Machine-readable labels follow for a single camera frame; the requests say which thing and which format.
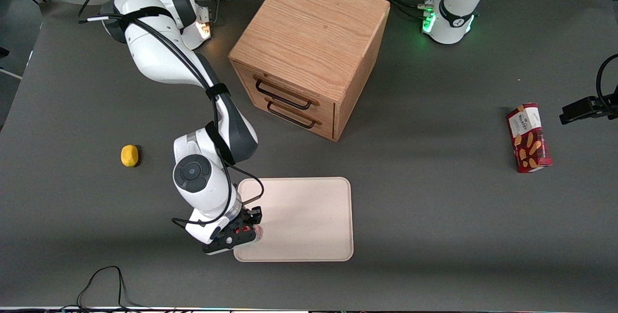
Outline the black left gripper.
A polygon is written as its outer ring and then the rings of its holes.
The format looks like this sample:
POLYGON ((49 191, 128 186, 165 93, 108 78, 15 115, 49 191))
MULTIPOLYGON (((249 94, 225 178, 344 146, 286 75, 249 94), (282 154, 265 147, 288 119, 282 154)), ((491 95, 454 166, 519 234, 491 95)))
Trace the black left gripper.
POLYGON ((618 96, 605 95, 585 97, 563 106, 559 119, 562 125, 587 118, 607 117, 610 121, 618 117, 618 96))

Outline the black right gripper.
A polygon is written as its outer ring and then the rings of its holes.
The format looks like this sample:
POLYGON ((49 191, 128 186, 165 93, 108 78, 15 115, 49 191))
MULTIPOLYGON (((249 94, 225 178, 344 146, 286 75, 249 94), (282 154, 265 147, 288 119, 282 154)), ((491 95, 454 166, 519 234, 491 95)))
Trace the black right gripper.
POLYGON ((260 206, 242 208, 239 215, 219 231, 210 244, 202 244, 202 252, 215 255, 255 243, 258 241, 258 230, 250 230, 250 227, 259 225, 262 216, 260 206))

